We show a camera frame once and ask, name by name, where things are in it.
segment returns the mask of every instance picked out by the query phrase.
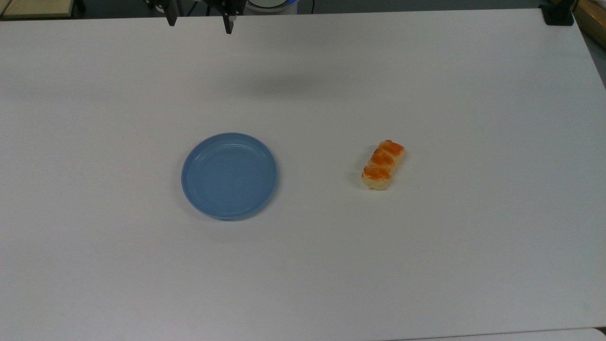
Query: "floor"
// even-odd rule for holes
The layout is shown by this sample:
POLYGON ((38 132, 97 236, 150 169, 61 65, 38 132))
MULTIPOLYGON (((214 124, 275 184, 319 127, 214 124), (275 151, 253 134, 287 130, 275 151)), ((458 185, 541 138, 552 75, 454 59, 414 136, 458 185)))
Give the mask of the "floor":
MULTIPOLYGON (((184 13, 193 5, 192 0, 181 0, 184 13)), ((144 0, 84 0, 86 12, 77 13, 78 19, 96 18, 144 18, 162 17, 163 13, 155 8, 148 8, 144 0)), ((537 8, 547 0, 300 0, 299 14, 313 13, 360 13, 360 12, 407 12, 426 10, 479 10, 499 8, 537 8)), ((204 16, 206 4, 198 3, 191 11, 191 16, 204 16)), ((212 9, 210 15, 219 13, 212 9)), ((584 34, 585 43, 591 53, 602 82, 606 87, 606 50, 584 34)))

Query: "cable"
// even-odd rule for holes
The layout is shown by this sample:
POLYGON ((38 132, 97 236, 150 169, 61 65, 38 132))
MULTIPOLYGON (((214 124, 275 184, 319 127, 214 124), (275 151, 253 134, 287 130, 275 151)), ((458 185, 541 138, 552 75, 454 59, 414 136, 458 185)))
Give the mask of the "cable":
POLYGON ((576 10, 576 7, 578 5, 579 5, 579 0, 576 0, 576 2, 574 2, 574 6, 572 6, 572 8, 570 9, 570 11, 574 13, 574 11, 576 10))
POLYGON ((198 4, 197 1, 194 1, 193 6, 191 7, 191 10, 189 12, 187 12, 187 16, 190 16, 191 13, 193 12, 193 9, 196 8, 196 5, 198 4))

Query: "blue plate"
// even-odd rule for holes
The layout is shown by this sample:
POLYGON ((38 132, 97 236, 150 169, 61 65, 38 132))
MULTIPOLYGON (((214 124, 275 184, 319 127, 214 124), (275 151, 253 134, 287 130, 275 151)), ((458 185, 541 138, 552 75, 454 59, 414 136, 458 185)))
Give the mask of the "blue plate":
POLYGON ((277 183, 278 169, 269 149, 242 133, 223 133, 202 141, 181 172, 189 202, 202 213, 224 220, 258 212, 277 183))

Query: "black clamp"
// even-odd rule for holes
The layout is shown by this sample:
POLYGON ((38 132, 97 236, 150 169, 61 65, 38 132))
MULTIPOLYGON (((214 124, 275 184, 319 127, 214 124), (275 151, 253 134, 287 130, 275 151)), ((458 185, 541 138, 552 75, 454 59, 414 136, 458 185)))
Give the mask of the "black clamp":
POLYGON ((545 23, 549 26, 572 26, 574 18, 570 6, 573 2, 574 0, 562 0, 557 5, 540 5, 539 8, 543 12, 545 23))

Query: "wooden board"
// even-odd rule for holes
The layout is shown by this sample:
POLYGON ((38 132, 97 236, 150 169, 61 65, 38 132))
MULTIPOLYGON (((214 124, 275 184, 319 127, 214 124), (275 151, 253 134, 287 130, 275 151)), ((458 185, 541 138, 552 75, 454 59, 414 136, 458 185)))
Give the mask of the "wooden board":
POLYGON ((579 0, 574 17, 579 28, 606 49, 606 9, 590 0, 579 0))
POLYGON ((2 18, 59 18, 72 14, 73 0, 13 0, 2 18))
POLYGON ((8 6, 9 2, 10 0, 0 0, 0 16, 2 16, 2 13, 4 12, 6 6, 8 6))

